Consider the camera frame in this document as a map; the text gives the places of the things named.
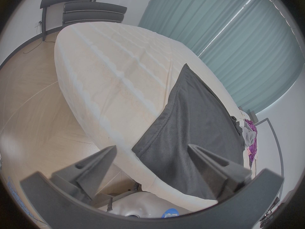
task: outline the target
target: green curtain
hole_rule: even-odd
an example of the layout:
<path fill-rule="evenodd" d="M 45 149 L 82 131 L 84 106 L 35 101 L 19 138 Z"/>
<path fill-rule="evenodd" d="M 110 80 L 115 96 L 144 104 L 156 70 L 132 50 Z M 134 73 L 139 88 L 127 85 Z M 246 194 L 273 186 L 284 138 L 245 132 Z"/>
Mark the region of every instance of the green curtain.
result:
<path fill-rule="evenodd" d="M 151 0 L 140 27 L 200 55 L 248 0 Z M 295 82 L 304 57 L 269 0 L 251 0 L 200 55 L 238 106 L 258 113 Z"/>

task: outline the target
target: blue round label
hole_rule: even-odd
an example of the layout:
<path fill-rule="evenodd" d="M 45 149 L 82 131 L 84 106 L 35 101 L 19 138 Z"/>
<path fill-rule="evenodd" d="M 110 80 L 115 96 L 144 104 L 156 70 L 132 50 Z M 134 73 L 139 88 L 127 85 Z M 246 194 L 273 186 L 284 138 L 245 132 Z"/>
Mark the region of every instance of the blue round label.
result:
<path fill-rule="evenodd" d="M 178 210 L 176 210 L 175 208 L 170 208 L 167 211 L 165 211 L 165 213 L 162 215 L 161 218 L 169 218 L 169 217 L 176 217 L 176 216 L 179 216 Z"/>

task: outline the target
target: white wall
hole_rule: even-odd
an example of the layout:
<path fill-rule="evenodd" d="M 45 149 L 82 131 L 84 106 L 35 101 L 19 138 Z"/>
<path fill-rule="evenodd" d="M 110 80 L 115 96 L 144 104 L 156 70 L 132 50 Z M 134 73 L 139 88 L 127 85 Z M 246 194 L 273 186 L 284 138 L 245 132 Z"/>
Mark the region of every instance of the white wall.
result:
<path fill-rule="evenodd" d="M 98 0 L 127 7 L 123 23 L 138 25 L 150 0 Z M 41 21 L 41 0 L 23 0 L 16 8 L 0 35 L 0 64 L 18 46 L 36 36 L 35 24 Z M 63 4 L 55 4 L 47 9 L 46 29 L 62 25 Z"/>
<path fill-rule="evenodd" d="M 281 147 L 285 178 L 283 199 L 294 189 L 305 168 L 305 67 L 291 88 L 259 112 L 257 118 L 259 121 L 269 118 Z"/>

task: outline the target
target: wooden floor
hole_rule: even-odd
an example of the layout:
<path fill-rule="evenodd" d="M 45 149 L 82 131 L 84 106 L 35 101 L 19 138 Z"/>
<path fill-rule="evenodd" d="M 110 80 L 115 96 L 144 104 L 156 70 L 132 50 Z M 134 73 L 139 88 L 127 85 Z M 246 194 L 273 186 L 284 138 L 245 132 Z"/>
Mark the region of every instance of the wooden floor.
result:
<path fill-rule="evenodd" d="M 39 39 L 29 44 L 0 70 L 2 175 L 36 218 L 36 224 L 44 228 L 48 226 L 40 222 L 43 220 L 27 201 L 19 181 L 35 171 L 50 177 L 54 171 L 99 151 L 59 89 L 54 43 L 50 42 L 57 34 L 48 35 L 46 42 Z M 134 181 L 112 165 L 99 190 L 123 193 L 133 185 Z"/>

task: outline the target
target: pile of clothes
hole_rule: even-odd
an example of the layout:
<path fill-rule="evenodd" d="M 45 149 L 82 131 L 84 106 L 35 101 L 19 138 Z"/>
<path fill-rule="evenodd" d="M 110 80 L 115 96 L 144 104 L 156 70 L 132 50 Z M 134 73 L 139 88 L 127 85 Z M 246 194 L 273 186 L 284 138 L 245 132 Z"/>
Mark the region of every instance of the pile of clothes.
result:
<path fill-rule="evenodd" d="M 257 152 L 257 129 L 251 120 L 244 120 L 244 127 L 242 128 L 242 136 L 245 139 L 246 149 L 248 150 L 250 168 L 254 161 L 254 157 Z"/>

